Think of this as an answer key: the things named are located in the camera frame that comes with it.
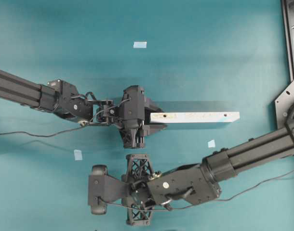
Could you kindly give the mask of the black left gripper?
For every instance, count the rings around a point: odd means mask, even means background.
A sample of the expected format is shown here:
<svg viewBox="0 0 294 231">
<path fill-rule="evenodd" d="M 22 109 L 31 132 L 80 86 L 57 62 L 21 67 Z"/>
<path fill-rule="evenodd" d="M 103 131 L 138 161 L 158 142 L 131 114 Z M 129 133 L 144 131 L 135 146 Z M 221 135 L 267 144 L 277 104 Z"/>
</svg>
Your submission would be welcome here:
<svg viewBox="0 0 294 231">
<path fill-rule="evenodd" d="M 123 141 L 124 148 L 144 148 L 144 138 L 147 135 L 152 135 L 156 132 L 167 128 L 166 124 L 149 124 L 150 119 L 148 116 L 150 113 L 163 113 L 163 110 L 159 108 L 150 98 L 144 97 L 144 112 L 145 119 L 141 122 L 138 128 L 126 128 L 121 118 L 122 104 L 128 101 L 128 99 L 122 100 L 121 105 L 118 107 L 118 124 L 120 126 L 119 132 Z"/>
</svg>

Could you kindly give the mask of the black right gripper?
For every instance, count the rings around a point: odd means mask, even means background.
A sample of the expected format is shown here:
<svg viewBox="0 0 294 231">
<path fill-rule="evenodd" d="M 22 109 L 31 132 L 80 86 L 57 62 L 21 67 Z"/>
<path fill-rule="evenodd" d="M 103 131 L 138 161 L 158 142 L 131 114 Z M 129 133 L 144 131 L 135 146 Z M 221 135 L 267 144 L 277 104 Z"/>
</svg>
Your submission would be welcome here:
<svg viewBox="0 0 294 231">
<path fill-rule="evenodd" d="M 121 200 L 127 207 L 126 223 L 131 226 L 149 226 L 154 209 L 147 182 L 155 171 L 147 154 L 129 154 L 127 171 L 121 180 L 129 184 L 128 195 Z"/>
</svg>

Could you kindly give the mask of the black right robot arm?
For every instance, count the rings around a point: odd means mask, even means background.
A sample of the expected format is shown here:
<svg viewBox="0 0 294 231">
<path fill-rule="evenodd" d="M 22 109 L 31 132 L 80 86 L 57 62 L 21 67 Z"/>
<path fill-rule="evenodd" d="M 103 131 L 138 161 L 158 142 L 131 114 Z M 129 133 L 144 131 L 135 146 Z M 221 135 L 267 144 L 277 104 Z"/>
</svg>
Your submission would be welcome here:
<svg viewBox="0 0 294 231">
<path fill-rule="evenodd" d="M 219 182 L 262 164 L 294 155 L 294 103 L 282 128 L 250 139 L 230 149 L 222 149 L 203 158 L 200 164 L 183 165 L 159 173 L 152 169 L 144 154 L 127 156 L 127 224 L 147 226 L 154 211 L 170 211 L 170 202 L 185 200 L 190 206 L 218 199 Z"/>
</svg>

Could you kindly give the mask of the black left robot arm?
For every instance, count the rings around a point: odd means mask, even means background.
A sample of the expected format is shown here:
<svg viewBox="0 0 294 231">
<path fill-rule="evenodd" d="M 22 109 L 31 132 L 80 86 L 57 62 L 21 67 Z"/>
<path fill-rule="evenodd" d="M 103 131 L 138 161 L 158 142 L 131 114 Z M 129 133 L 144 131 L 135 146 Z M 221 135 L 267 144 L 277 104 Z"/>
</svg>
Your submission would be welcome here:
<svg viewBox="0 0 294 231">
<path fill-rule="evenodd" d="M 138 85 L 126 88 L 121 102 L 114 104 L 113 100 L 96 99 L 92 92 L 80 94 L 76 86 L 60 79 L 42 85 L 0 70 L 0 98 L 52 113 L 82 128 L 114 125 L 124 148 L 144 148 L 146 136 L 167 128 L 151 121 L 152 113 L 163 111 Z"/>
</svg>

